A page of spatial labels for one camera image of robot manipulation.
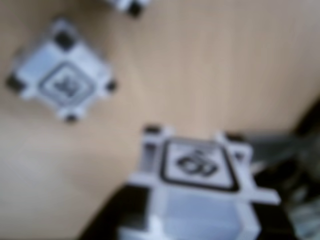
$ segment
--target black corner clip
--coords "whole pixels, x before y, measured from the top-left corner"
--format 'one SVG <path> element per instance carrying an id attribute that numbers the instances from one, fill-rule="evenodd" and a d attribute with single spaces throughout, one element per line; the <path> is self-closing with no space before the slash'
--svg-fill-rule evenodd
<path id="1" fill-rule="evenodd" d="M 11 74 L 6 79 L 5 85 L 16 94 L 21 93 L 26 88 L 26 85 L 22 81 L 20 81 L 14 74 Z"/>
<path id="2" fill-rule="evenodd" d="M 144 6 L 137 1 L 133 1 L 130 7 L 128 8 L 128 13 L 134 18 L 139 18 L 143 11 Z"/>

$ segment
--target black square border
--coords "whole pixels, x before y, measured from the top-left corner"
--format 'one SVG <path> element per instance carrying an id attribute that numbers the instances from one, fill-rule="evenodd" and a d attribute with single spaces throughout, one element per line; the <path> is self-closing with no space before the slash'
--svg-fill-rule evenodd
<path id="1" fill-rule="evenodd" d="M 233 181 L 233 185 L 231 187 L 229 187 L 229 188 L 225 188 L 225 187 L 220 187 L 220 186 L 212 186 L 212 185 L 208 185 L 208 184 L 190 183 L 190 182 L 184 182 L 184 181 L 169 179 L 166 176 L 166 173 L 165 173 L 166 165 L 167 165 L 166 156 L 167 156 L 167 153 L 168 153 L 168 146 L 172 142 L 177 142 L 177 141 L 178 142 L 180 141 L 182 143 L 183 142 L 185 142 L 185 143 L 188 143 L 188 142 L 191 142 L 191 143 L 192 142 L 202 142 L 202 143 L 206 143 L 206 144 L 212 143 L 213 145 L 217 145 L 217 147 L 221 148 L 222 154 L 223 154 L 223 156 L 224 156 L 224 158 L 226 160 L 227 168 L 229 169 L 229 172 L 230 172 L 230 175 L 231 175 L 231 179 Z M 218 190 L 218 191 L 223 191 L 223 192 L 238 192 L 240 190 L 236 175 L 235 175 L 233 167 L 231 166 L 231 163 L 230 163 L 231 160 L 228 157 L 226 149 L 223 146 L 221 146 L 220 144 L 218 144 L 218 143 L 216 143 L 214 141 L 201 141 L 201 140 L 179 138 L 179 137 L 172 138 L 172 139 L 166 141 L 164 143 L 164 145 L 163 145 L 163 155 L 162 155 L 161 161 L 162 162 L 161 162 L 161 167 L 160 167 L 160 177 L 166 183 L 182 185 L 182 186 L 187 186 L 187 187 L 196 187 L 196 188 L 202 188 L 202 189 Z"/>
<path id="2" fill-rule="evenodd" d="M 55 96 L 53 96 L 50 92 L 46 91 L 44 89 L 44 85 L 45 83 L 54 75 L 56 74 L 59 70 L 61 70 L 64 67 L 70 67 L 71 69 L 73 69 L 75 72 L 79 73 L 81 76 L 83 76 L 83 79 L 85 80 L 85 82 L 88 84 L 89 86 L 89 91 L 86 94 L 83 94 L 81 96 L 78 96 L 77 98 L 75 98 L 74 100 L 72 100 L 69 104 L 65 104 L 62 103 L 61 101 L 56 100 L 55 101 Z M 86 99 L 87 96 L 91 95 L 94 90 L 95 90 L 95 86 L 88 80 L 90 79 L 90 77 L 88 77 L 84 72 L 82 72 L 80 69 L 78 69 L 76 66 L 74 66 L 73 64 L 71 64 L 70 62 L 63 62 L 61 64 L 59 64 L 56 68 L 54 68 L 49 74 L 47 74 L 39 83 L 39 90 L 40 92 L 47 96 L 51 101 L 55 101 L 56 103 L 58 103 L 58 105 L 60 107 L 64 107 L 64 106 L 69 106 L 69 105 L 79 105 L 83 100 Z"/>

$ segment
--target light wood grain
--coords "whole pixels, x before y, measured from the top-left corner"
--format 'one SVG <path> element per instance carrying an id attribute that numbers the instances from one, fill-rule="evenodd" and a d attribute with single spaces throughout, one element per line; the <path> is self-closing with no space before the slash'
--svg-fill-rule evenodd
<path id="1" fill-rule="evenodd" d="M 208 138 L 290 130 L 320 92 L 317 0 L 154 0 L 136 21 L 84 0 L 0 0 L 0 76 L 67 13 L 120 82 L 74 126 L 0 88 L 0 238 L 74 237 L 135 169 L 145 123 Z"/>

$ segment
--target black plastic part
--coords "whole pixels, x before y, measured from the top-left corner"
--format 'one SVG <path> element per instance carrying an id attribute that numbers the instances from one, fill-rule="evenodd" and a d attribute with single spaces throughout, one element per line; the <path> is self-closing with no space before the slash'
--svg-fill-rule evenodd
<path id="1" fill-rule="evenodd" d="M 11 74 L 7 78 L 5 85 L 17 94 L 21 93 L 26 87 L 26 85 L 21 82 L 14 74 Z"/>
<path id="2" fill-rule="evenodd" d="M 118 89 L 119 85 L 118 82 L 116 80 L 112 80 L 111 82 L 109 82 L 106 86 L 105 89 L 111 93 L 113 93 L 114 91 L 116 91 Z"/>
<path id="3" fill-rule="evenodd" d="M 117 240 L 119 226 L 147 229 L 147 187 L 125 185 L 100 210 L 79 240 Z"/>
<path id="4" fill-rule="evenodd" d="M 134 17 L 138 18 L 142 14 L 144 7 L 137 1 L 134 1 L 128 9 L 128 13 Z"/>
<path id="5" fill-rule="evenodd" d="M 320 132 L 320 97 L 301 119 L 293 133 L 303 137 L 307 134 Z"/>
<path id="6" fill-rule="evenodd" d="M 66 52 L 69 51 L 76 43 L 76 40 L 66 31 L 59 32 L 55 36 L 54 41 Z"/>
<path id="7" fill-rule="evenodd" d="M 232 141 L 232 142 L 240 142 L 240 143 L 243 143 L 245 142 L 245 137 L 240 134 L 240 133 L 233 133 L 233 132 L 227 132 L 226 133 L 226 138 L 229 140 L 229 141 Z"/>
<path id="8" fill-rule="evenodd" d="M 257 240 L 297 240 L 285 211 L 279 205 L 252 204 L 261 232 Z"/>
<path id="9" fill-rule="evenodd" d="M 148 125 L 144 128 L 146 134 L 160 134 L 161 127 L 159 125 Z"/>
<path id="10" fill-rule="evenodd" d="M 65 118 L 65 121 L 69 124 L 74 124 L 78 121 L 78 118 L 75 115 L 69 115 Z"/>

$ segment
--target black printed logo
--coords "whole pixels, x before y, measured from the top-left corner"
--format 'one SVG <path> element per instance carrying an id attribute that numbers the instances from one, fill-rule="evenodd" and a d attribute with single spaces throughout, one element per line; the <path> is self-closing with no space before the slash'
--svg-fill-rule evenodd
<path id="1" fill-rule="evenodd" d="M 77 94 L 80 88 L 79 84 L 69 76 L 65 76 L 61 81 L 55 82 L 54 87 L 68 98 L 72 98 Z"/>
<path id="2" fill-rule="evenodd" d="M 176 164 L 188 175 L 210 177 L 218 170 L 217 164 L 208 159 L 200 150 L 180 158 Z"/>

